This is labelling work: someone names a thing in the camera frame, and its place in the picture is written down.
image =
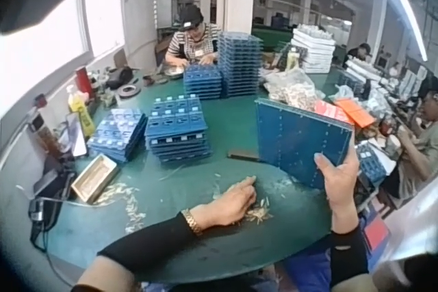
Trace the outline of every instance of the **red bottle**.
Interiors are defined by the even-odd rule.
[[[90,98],[94,98],[93,89],[91,87],[91,82],[88,78],[87,69],[85,66],[76,70],[76,84],[77,89],[82,92],[87,92]]]

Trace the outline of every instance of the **black cap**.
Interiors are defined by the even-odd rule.
[[[187,5],[181,11],[181,31],[187,31],[197,27],[204,21],[201,10],[196,5]]]
[[[365,49],[367,51],[367,55],[369,55],[371,53],[371,47],[366,42],[364,42],[363,44],[360,44],[359,48]]]

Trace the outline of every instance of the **yellow bottle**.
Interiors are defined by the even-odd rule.
[[[79,114],[79,120],[81,121],[82,131],[86,137],[90,137],[95,130],[93,120],[88,113],[85,102],[83,101],[83,96],[78,92],[74,91],[75,87],[73,85],[67,86],[68,92],[68,106],[72,112],[77,112]]]

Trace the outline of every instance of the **ceiling light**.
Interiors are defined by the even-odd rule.
[[[420,32],[420,28],[418,27],[417,19],[415,18],[411,4],[409,3],[408,0],[400,0],[400,2],[402,3],[406,15],[408,16],[408,20],[409,23],[411,24],[413,34],[415,36],[415,40],[417,41],[418,44],[418,48],[420,49],[422,59],[423,61],[426,62],[427,61],[426,48],[424,48],[423,37]]]

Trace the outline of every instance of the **gold watch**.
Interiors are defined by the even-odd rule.
[[[201,229],[201,227],[199,227],[198,223],[196,222],[196,220],[193,218],[192,214],[190,213],[189,209],[186,210],[182,210],[181,213],[183,214],[185,220],[187,221],[187,223],[189,224],[190,229],[193,231],[193,233],[196,236],[201,236],[203,234],[203,230]]]

